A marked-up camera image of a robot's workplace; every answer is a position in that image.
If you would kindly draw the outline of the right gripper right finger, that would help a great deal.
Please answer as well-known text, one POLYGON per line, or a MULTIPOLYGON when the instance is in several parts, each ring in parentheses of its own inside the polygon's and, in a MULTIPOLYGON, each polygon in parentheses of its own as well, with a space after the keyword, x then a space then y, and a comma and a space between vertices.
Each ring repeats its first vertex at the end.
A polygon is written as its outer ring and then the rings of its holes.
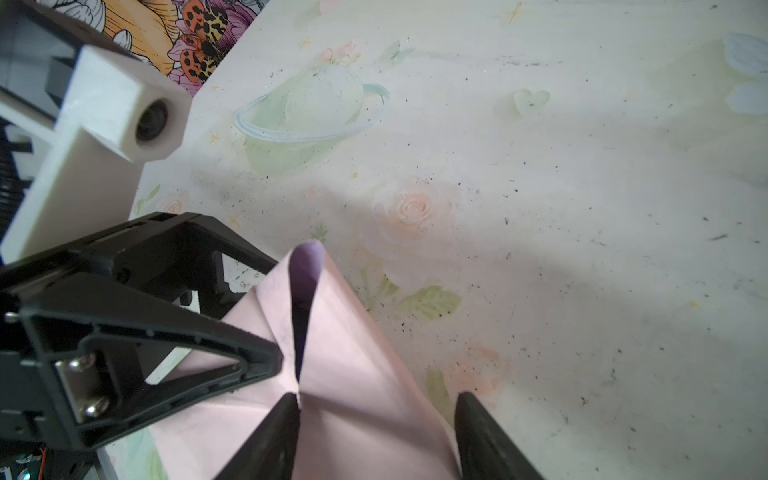
POLYGON ((472 392, 458 395, 454 427, 463 480, 543 480, 472 392))

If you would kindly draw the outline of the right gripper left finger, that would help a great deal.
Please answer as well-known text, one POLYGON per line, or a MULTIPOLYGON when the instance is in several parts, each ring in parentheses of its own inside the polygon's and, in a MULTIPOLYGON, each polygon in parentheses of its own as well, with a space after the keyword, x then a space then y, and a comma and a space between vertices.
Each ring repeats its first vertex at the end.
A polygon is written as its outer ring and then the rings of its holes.
POLYGON ((290 480, 300 429, 297 396, 284 394, 215 480, 290 480))

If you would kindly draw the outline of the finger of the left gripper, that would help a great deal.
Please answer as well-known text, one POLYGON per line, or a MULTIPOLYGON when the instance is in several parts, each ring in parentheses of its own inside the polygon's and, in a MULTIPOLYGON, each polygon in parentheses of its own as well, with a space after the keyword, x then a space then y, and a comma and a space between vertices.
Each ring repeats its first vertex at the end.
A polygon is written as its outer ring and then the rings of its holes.
POLYGON ((198 213, 153 213, 66 246, 66 271, 106 276, 167 301, 193 292, 202 314, 222 318, 242 298, 225 280, 229 257, 261 274, 277 261, 221 221, 198 213))
POLYGON ((28 303, 42 313, 55 298, 78 324, 78 355, 55 363, 72 406, 77 449, 98 449, 183 409, 275 376, 279 347, 255 334, 106 277, 75 273, 28 303), (152 385, 143 348, 186 348, 223 359, 217 367, 152 385))

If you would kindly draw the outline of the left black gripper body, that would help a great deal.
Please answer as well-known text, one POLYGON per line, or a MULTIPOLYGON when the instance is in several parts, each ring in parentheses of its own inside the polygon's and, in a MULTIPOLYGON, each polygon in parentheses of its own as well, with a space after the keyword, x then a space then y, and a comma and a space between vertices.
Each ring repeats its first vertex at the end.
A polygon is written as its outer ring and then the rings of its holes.
POLYGON ((63 257, 1 268, 1 476, 78 477, 78 434, 55 363, 78 355, 78 324, 61 296, 42 313, 28 303, 72 274, 63 257))

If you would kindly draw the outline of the purple wrapping paper sheet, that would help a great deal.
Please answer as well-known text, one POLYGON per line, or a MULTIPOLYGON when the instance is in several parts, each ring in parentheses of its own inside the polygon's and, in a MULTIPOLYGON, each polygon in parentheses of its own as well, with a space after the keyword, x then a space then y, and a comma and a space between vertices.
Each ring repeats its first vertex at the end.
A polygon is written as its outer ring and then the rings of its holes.
POLYGON ((172 479, 211 479, 287 393, 301 409, 297 479, 456 479, 447 424, 317 241, 294 248, 224 323, 280 348, 280 372, 150 431, 172 479))

